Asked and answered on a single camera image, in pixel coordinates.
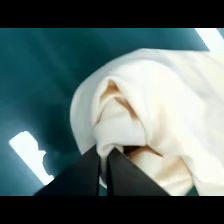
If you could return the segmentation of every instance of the cream fabric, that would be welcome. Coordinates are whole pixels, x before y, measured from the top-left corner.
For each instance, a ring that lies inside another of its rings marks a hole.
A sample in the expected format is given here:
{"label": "cream fabric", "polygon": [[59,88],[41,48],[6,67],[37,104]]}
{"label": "cream fabric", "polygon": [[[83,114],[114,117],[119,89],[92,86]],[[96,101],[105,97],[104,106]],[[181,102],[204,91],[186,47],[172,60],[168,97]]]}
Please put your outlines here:
{"label": "cream fabric", "polygon": [[116,146],[171,195],[195,184],[224,195],[224,53],[140,49],[77,89],[71,127],[81,153],[97,144],[102,177]]}

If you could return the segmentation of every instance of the towel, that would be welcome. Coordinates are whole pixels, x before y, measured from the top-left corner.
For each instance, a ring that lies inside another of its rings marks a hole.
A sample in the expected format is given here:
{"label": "towel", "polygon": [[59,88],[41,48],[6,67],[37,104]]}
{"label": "towel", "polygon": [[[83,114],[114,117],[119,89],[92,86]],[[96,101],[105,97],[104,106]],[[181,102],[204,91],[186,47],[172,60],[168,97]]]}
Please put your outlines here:
{"label": "towel", "polygon": [[116,147],[169,194],[224,195],[224,53],[139,49],[89,76],[70,123],[82,154]]}

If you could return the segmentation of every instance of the teal surface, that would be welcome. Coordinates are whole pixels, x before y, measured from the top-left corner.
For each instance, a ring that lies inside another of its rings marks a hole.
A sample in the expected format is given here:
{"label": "teal surface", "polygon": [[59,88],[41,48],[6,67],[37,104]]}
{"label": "teal surface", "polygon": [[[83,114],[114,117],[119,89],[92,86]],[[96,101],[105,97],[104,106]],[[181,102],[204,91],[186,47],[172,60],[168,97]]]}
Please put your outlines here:
{"label": "teal surface", "polygon": [[207,49],[190,28],[0,29],[0,195],[43,187],[8,143],[22,131],[47,152],[49,174],[78,159],[69,126],[74,91],[100,66],[138,48]]}

